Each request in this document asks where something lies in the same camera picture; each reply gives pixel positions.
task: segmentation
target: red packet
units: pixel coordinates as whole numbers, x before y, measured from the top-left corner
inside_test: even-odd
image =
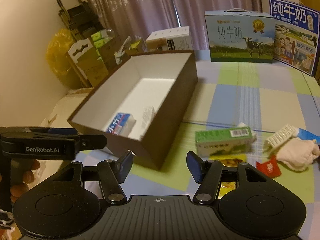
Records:
[[[270,178],[275,178],[281,175],[281,171],[278,167],[276,157],[274,155],[272,155],[270,161],[267,161],[265,163],[256,162],[256,165],[259,171],[263,172]]]

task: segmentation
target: clear plastic bag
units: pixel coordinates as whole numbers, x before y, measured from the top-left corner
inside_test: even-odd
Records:
[[[52,72],[63,85],[71,89],[79,89],[83,87],[79,77],[70,65],[66,56],[66,53],[75,42],[76,41],[73,39],[71,31],[61,29],[50,41],[46,52],[46,60]]]

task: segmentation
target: cow picture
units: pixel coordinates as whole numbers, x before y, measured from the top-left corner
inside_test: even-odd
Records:
[[[249,37],[243,37],[242,39],[245,40],[245,43],[247,44],[247,50],[250,54],[250,57],[252,57],[252,53],[254,51],[259,54],[258,58],[263,55],[263,42],[252,41],[252,38]]]
[[[316,36],[312,36],[312,39],[311,41],[313,41],[313,46],[316,48],[317,47],[317,44],[318,44],[318,39]]]
[[[250,57],[252,57],[253,49],[255,48],[255,46],[252,42],[252,38],[243,37],[242,39],[245,40],[245,43],[247,44],[247,50],[250,54]]]

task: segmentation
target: blue milk box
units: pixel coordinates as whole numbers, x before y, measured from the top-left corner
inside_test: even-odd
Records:
[[[286,0],[269,1],[276,20],[274,58],[314,76],[320,55],[320,13]]]
[[[211,61],[272,63],[275,19],[268,13],[206,11]]]

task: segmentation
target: table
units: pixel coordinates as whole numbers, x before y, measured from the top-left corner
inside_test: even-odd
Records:
[[[316,80],[280,62],[212,63],[198,61],[199,83],[161,171],[133,165],[121,185],[130,195],[183,195],[192,198],[198,184],[186,166],[186,153],[195,151],[194,132],[236,126],[240,122],[257,132],[247,162],[264,162],[265,138],[289,123],[320,135],[320,87]],[[76,160],[84,166],[112,158],[101,151],[81,152]],[[318,240],[320,224],[320,171],[318,163],[295,172],[279,165],[275,180],[299,196],[307,207],[307,218],[299,236]],[[95,182],[86,188],[100,194]]]

